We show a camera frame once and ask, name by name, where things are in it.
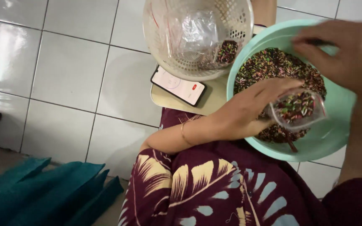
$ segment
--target gold bracelet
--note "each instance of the gold bracelet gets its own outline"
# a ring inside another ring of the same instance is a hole
[[[185,141],[187,144],[189,144],[189,145],[191,145],[191,146],[194,146],[193,144],[191,144],[191,143],[189,143],[189,142],[187,141],[187,139],[185,138],[185,135],[184,135],[184,125],[185,125],[187,122],[189,122],[189,121],[184,122],[184,123],[182,124],[182,126],[181,126],[181,136],[182,136],[182,138],[184,139],[184,141]]]

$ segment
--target mint green bowl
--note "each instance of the mint green bowl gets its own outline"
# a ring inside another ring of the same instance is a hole
[[[316,23],[317,21],[313,20],[286,21],[266,28],[252,38],[237,56],[231,68],[227,82],[227,100],[230,100],[234,95],[235,77],[247,59],[253,54],[269,47],[279,48],[296,55],[292,47],[291,38],[302,28]],[[333,47],[324,47],[322,49],[330,55],[335,54],[337,51]],[[325,107],[329,118],[314,124],[305,137],[294,142],[298,153],[291,152],[288,144],[263,142],[254,137],[247,137],[245,138],[246,141],[267,156],[291,162],[316,160],[344,147],[348,140],[349,120],[356,95],[329,79],[323,78],[327,90]]]

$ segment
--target smartphone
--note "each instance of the smartphone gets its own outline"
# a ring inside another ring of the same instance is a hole
[[[150,81],[187,104],[196,107],[207,86],[202,82],[190,82],[173,76],[158,66]]]

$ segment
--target woman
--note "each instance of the woman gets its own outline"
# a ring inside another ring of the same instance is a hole
[[[313,38],[339,53],[306,44]],[[302,85],[267,79],[207,117],[163,109],[163,129],[146,139],[133,166],[119,225],[362,225],[362,23],[327,21],[293,42],[324,76],[358,95],[338,185],[320,202],[288,163],[233,141],[271,125],[258,114]]]

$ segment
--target plastic bag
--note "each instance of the plastic bag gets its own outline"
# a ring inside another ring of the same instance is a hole
[[[169,58],[188,59],[201,69],[220,69],[234,62],[242,40],[230,38],[211,10],[174,10],[168,0],[152,0],[160,42]]]
[[[293,90],[269,105],[269,116],[289,131],[304,130],[327,119],[322,97],[310,90]]]

